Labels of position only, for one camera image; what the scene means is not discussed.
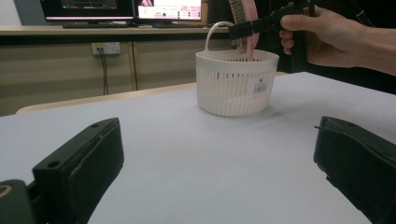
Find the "power outlet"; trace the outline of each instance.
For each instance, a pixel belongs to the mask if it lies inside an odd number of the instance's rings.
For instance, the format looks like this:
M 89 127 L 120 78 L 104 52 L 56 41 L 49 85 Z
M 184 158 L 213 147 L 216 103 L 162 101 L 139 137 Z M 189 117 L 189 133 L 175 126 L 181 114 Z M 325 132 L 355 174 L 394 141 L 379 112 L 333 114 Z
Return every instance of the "power outlet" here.
M 120 54 L 120 42 L 92 43 L 93 55 L 99 55 L 99 49 L 103 49 L 104 54 Z

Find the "monitor stand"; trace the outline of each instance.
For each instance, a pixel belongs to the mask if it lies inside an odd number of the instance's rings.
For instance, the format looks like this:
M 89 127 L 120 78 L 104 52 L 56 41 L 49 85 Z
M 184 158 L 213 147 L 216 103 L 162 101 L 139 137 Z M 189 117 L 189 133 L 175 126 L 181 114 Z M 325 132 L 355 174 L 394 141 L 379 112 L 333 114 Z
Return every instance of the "monitor stand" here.
M 169 28 L 203 28 L 205 25 L 202 24 L 179 24 L 172 23 L 171 21 L 154 22 L 152 28 L 169 29 Z
M 75 22 L 67 23 L 62 26 L 64 29 L 100 29 L 100 28 L 128 28 L 128 24 L 119 24 L 112 22 L 99 22 L 99 21 L 88 21 L 88 22 Z

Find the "basket handle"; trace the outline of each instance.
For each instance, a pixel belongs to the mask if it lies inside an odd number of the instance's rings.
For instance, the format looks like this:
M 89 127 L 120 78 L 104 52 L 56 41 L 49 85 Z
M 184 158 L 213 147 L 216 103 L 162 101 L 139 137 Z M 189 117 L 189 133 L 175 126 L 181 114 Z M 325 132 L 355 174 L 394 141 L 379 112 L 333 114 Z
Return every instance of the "basket handle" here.
M 210 36 L 212 36 L 212 33 L 213 33 L 219 26 L 221 26 L 221 25 L 231 25 L 231 26 L 232 26 L 233 23 L 232 23 L 232 22 L 229 22 L 229 21 L 219 21 L 219 22 L 215 23 L 215 24 L 212 26 L 212 28 L 210 28 L 209 33 L 207 34 L 207 37 L 206 37 L 206 44 L 205 44 L 205 50 L 204 50 L 204 51 L 209 51 L 208 45 L 209 45 Z

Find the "black handle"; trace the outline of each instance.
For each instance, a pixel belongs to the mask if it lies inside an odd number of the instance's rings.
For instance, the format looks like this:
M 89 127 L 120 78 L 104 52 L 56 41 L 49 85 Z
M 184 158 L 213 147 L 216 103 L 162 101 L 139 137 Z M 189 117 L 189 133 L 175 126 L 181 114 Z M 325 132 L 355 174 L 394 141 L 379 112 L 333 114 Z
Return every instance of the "black handle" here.
M 294 32 L 294 46 L 291 48 L 291 65 L 294 73 L 306 70 L 306 50 L 304 32 Z

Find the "hand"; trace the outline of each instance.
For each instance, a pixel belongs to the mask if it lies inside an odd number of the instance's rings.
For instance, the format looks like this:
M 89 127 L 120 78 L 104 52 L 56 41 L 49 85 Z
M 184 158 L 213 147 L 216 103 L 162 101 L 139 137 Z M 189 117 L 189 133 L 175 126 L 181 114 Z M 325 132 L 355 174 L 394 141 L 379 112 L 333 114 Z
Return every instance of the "hand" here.
M 305 15 L 284 16 L 280 24 L 286 30 L 279 32 L 282 46 L 287 54 L 294 45 L 293 31 L 304 30 L 306 57 L 310 63 L 326 66 L 352 67 L 357 65 L 361 53 L 360 40 L 364 27 L 360 23 L 316 7 L 316 17 Z

